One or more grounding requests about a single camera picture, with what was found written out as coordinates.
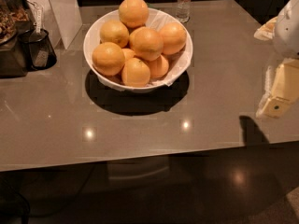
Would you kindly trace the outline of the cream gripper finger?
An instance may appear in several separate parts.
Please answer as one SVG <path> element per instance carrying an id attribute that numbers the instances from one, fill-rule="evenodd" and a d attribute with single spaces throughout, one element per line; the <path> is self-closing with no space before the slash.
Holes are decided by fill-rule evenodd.
<path id="1" fill-rule="evenodd" d="M 269 66 L 265 73 L 264 95 L 256 117 L 260 119 L 283 116 L 299 99 L 299 60 L 284 59 L 277 67 Z"/>
<path id="2" fill-rule="evenodd" d="M 277 17 L 274 17 L 258 28 L 254 33 L 254 37 L 262 41 L 272 40 L 274 37 L 274 28 L 277 23 L 277 19 Z"/>

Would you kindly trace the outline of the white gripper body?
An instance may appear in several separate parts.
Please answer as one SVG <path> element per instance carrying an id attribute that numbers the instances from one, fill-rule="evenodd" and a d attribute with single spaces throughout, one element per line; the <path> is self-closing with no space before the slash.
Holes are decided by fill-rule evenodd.
<path id="1" fill-rule="evenodd" d="M 299 0 L 290 0 L 278 13 L 273 44 L 284 58 L 299 59 Z"/>

